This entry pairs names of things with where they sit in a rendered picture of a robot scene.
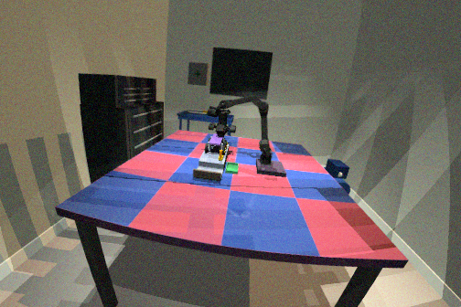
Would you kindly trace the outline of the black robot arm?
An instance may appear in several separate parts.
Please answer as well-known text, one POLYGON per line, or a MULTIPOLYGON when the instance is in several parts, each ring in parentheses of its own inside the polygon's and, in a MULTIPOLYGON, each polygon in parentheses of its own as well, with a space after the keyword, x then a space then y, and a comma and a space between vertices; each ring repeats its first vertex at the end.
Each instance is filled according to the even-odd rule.
MULTIPOLYGON (((268 115, 268 110, 269 110, 269 104, 267 101, 262 101, 258 99, 257 97, 255 97, 254 95, 235 99, 235 100, 223 100, 223 101, 220 101, 220 104, 217 107, 209 106, 208 116, 211 116, 211 117, 219 116, 220 120, 225 121, 227 120, 228 114, 230 114, 231 112, 229 110, 221 110, 221 109, 227 109, 231 106, 242 104, 245 102, 250 102, 250 101, 259 107, 259 112, 261 114, 262 139, 259 141, 259 145, 260 145, 259 149, 261 150, 262 155, 260 158, 260 162, 263 165, 270 165, 273 150, 270 147, 270 143, 268 139, 267 115, 268 115)), ((225 126, 225 123, 220 124, 218 122, 216 132, 217 134, 224 134, 225 132, 227 132, 227 127, 225 126)))

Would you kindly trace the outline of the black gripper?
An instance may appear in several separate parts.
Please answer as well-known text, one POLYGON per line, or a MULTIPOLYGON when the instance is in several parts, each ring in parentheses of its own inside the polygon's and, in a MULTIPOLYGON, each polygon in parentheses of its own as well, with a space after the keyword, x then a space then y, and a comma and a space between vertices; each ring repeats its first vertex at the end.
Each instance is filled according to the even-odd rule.
MULTIPOLYGON (((230 130, 230 132, 236 132, 236 126, 234 126, 234 125, 231 125, 230 127, 227 126, 227 120, 222 121, 222 120, 219 119, 219 123, 220 123, 220 124, 225 123, 225 126, 227 127, 227 132, 228 132, 229 130, 230 130)), ((216 125, 216 123, 212 123, 212 122, 211 122, 211 123, 209 124, 209 130, 214 130, 214 128, 217 129, 217 125, 216 125)))

